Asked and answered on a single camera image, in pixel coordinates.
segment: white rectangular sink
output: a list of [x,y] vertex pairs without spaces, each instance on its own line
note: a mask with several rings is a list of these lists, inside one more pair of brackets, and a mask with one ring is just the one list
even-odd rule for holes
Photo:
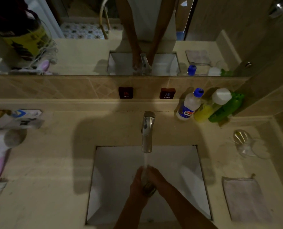
[[[95,154],[87,223],[115,223],[129,196],[138,167],[143,165],[140,146],[98,147]],[[211,219],[206,189],[196,146],[153,146],[148,163]],[[176,218],[156,191],[143,209],[140,222],[167,222]]]
[[[152,64],[153,76],[176,76],[180,72],[176,54],[155,54]],[[109,75],[133,75],[131,53],[110,53]]]

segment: countertop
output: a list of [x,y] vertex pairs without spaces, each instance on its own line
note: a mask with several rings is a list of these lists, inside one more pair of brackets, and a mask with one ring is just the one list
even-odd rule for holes
[[[0,196],[0,229],[82,229],[85,226],[96,146],[140,146],[143,112],[45,112],[45,124],[29,130],[11,151]],[[173,112],[157,112],[153,145],[197,145],[213,223],[221,229],[283,228],[283,185],[272,161],[239,156],[225,142],[234,129],[259,137],[255,127],[180,122]],[[274,223],[231,221],[222,176],[255,174]],[[140,228],[159,228],[143,224]],[[167,223],[161,228],[179,228]]]
[[[99,39],[55,39],[58,53],[57,64],[51,65],[49,71],[62,75],[108,75],[108,58],[110,52],[131,52],[127,40]],[[140,48],[147,52],[150,43],[140,42]],[[224,60],[216,42],[201,41],[162,41],[157,53],[176,53],[181,73],[187,75],[189,62],[186,50],[207,50],[212,65]],[[207,74],[209,66],[198,66],[196,74]]]

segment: yellow bottle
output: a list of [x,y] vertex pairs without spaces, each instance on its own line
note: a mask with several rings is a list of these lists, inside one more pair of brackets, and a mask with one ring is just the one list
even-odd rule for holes
[[202,104],[193,114],[197,122],[206,121],[215,111],[231,99],[231,92],[226,88],[217,89],[211,98]]

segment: folded gray cloth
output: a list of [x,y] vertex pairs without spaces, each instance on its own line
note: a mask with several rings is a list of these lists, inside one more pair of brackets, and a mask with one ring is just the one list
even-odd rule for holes
[[272,216],[255,179],[222,177],[222,185],[232,221],[272,222]]
[[186,50],[186,56],[192,65],[210,65],[211,61],[208,57],[207,50],[191,51]]

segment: chrome faucet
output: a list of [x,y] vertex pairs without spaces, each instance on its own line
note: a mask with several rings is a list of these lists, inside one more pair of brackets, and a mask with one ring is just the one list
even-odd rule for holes
[[147,55],[145,53],[141,53],[140,57],[142,62],[142,75],[150,75],[152,72],[152,68],[149,65]]
[[142,122],[142,143],[141,143],[141,151],[144,153],[152,152],[152,128],[155,121],[154,112],[145,112],[143,115]]

